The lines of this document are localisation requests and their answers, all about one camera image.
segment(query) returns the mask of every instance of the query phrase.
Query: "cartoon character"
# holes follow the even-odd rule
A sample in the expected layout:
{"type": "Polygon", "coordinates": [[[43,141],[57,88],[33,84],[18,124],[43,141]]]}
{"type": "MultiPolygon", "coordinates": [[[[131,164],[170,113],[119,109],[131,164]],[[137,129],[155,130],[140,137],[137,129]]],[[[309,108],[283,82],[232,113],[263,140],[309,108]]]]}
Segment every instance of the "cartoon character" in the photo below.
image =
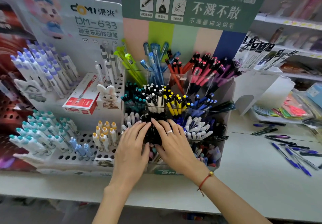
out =
{"type": "Polygon", "coordinates": [[[118,109],[118,106],[115,104],[116,93],[114,86],[109,85],[105,88],[105,86],[98,84],[97,90],[99,91],[100,98],[104,101],[103,108],[118,109]]]}
{"type": "Polygon", "coordinates": [[[20,91],[29,99],[34,99],[37,102],[46,102],[46,97],[43,95],[46,93],[44,89],[40,87],[40,85],[34,81],[22,81],[19,79],[14,79],[14,83],[19,87],[20,91]]]}
{"type": "Polygon", "coordinates": [[[41,28],[44,34],[62,39],[64,33],[61,29],[62,18],[58,13],[61,10],[58,0],[24,0],[24,3],[30,14],[45,24],[41,28]]]}

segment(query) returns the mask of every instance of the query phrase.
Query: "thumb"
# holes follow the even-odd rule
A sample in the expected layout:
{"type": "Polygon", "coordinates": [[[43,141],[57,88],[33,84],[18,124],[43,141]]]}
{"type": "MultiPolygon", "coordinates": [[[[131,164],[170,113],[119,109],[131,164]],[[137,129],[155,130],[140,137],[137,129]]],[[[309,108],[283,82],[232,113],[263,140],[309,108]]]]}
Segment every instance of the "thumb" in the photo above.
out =
{"type": "Polygon", "coordinates": [[[167,161],[167,154],[166,152],[163,150],[163,148],[158,145],[155,144],[154,147],[156,148],[156,150],[158,151],[159,155],[161,156],[161,158],[163,159],[163,161],[167,161]]]}
{"type": "Polygon", "coordinates": [[[150,143],[146,143],[142,154],[142,161],[144,164],[147,164],[149,161],[149,153],[150,153],[150,143]]]}

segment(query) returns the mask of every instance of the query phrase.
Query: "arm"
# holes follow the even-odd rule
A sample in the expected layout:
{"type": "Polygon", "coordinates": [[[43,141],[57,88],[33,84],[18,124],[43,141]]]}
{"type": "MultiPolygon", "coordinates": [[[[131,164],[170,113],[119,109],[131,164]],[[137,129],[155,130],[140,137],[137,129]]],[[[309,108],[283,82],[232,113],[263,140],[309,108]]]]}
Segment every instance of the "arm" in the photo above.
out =
{"type": "MultiPolygon", "coordinates": [[[[196,186],[200,186],[209,174],[209,169],[196,159],[183,128],[172,120],[167,121],[168,123],[163,120],[159,122],[151,120],[162,139],[163,148],[155,145],[157,151],[172,169],[185,175],[196,186]]],[[[271,223],[215,176],[209,177],[203,183],[201,190],[230,224],[271,223]]]]}
{"type": "Polygon", "coordinates": [[[115,153],[115,164],[110,184],[92,224],[116,224],[133,187],[143,174],[149,161],[149,144],[142,143],[151,122],[137,122],[123,133],[115,153]]]}

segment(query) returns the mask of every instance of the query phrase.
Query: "red and white box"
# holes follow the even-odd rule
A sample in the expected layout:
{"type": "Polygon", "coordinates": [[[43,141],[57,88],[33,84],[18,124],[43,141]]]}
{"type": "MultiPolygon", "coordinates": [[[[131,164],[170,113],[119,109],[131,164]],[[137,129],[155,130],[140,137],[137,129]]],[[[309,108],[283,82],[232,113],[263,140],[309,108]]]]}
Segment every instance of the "red and white box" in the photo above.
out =
{"type": "Polygon", "coordinates": [[[96,73],[87,73],[62,107],[66,111],[74,113],[93,114],[97,106],[96,100],[99,96],[98,84],[98,75],[96,73]]]}

